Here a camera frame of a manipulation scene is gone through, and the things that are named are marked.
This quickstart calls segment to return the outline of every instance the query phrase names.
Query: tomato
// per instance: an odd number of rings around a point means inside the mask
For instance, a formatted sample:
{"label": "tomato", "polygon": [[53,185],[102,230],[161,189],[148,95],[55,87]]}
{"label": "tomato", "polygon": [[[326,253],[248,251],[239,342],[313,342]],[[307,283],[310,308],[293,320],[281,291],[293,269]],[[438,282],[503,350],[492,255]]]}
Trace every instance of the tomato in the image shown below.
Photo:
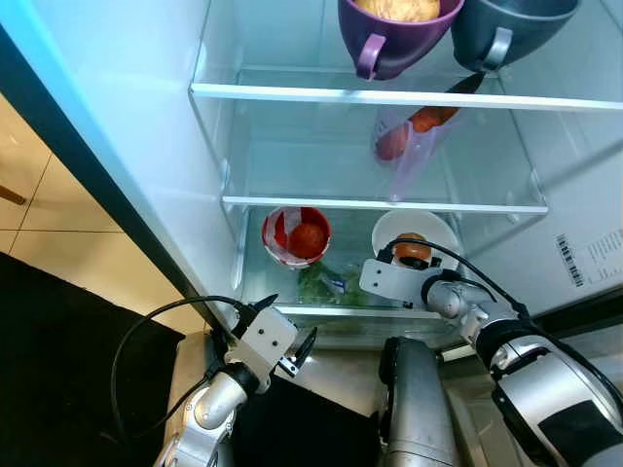
{"label": "tomato", "polygon": [[[412,238],[414,240],[425,240],[425,238],[417,233],[402,233],[398,238]],[[430,258],[431,250],[429,246],[418,245],[416,243],[396,243],[394,245],[393,255],[396,259],[400,258],[417,258],[419,260],[427,260]]]}
{"label": "tomato", "polygon": [[288,237],[288,251],[298,258],[313,258],[322,253],[327,238],[316,224],[304,222]]}

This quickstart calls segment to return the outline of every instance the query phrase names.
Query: beige tile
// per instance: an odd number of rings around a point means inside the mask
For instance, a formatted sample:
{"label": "beige tile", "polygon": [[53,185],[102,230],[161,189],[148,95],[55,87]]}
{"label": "beige tile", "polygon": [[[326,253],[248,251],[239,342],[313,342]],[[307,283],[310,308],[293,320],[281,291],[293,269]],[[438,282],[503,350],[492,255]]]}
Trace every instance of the beige tile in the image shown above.
{"label": "beige tile", "polygon": [[0,253],[9,253],[18,231],[0,231]]}
{"label": "beige tile", "polygon": [[[0,95],[0,185],[32,198],[50,158],[50,150]],[[26,204],[0,199],[0,229],[17,230]]]}
{"label": "beige tile", "polygon": [[21,228],[31,231],[122,231],[54,155]]}
{"label": "beige tile", "polygon": [[[181,298],[124,233],[20,231],[11,255],[141,314]],[[189,305],[157,320],[185,334],[203,329]]]}

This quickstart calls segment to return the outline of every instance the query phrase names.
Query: purple handle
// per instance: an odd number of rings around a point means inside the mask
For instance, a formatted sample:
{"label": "purple handle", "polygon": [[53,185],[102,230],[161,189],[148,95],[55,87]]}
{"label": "purple handle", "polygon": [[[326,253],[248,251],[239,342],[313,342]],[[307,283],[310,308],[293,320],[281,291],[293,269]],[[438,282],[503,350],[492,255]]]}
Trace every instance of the purple handle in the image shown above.
{"label": "purple handle", "polygon": [[374,67],[385,44],[385,36],[370,34],[357,60],[357,76],[364,80],[373,80],[376,75]]}

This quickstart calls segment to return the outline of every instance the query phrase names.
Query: purple bowl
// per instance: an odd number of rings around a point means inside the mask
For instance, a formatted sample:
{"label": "purple bowl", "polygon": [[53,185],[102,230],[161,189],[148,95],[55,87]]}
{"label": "purple bowl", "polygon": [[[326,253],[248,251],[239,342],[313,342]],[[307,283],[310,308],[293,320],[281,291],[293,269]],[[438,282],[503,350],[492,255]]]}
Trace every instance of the purple bowl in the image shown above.
{"label": "purple bowl", "polygon": [[388,80],[428,54],[446,33],[464,0],[441,0],[439,18],[406,22],[384,19],[339,0],[340,29],[357,76]]}

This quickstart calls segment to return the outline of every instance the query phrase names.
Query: red vegetable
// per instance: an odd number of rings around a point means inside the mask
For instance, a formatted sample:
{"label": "red vegetable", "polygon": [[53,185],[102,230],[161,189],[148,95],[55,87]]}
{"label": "red vegetable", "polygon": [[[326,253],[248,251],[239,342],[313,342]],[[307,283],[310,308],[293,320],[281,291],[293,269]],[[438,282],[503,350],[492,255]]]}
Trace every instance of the red vegetable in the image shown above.
{"label": "red vegetable", "polygon": [[313,258],[322,253],[327,239],[316,224],[304,222],[288,237],[288,251],[299,258]]}

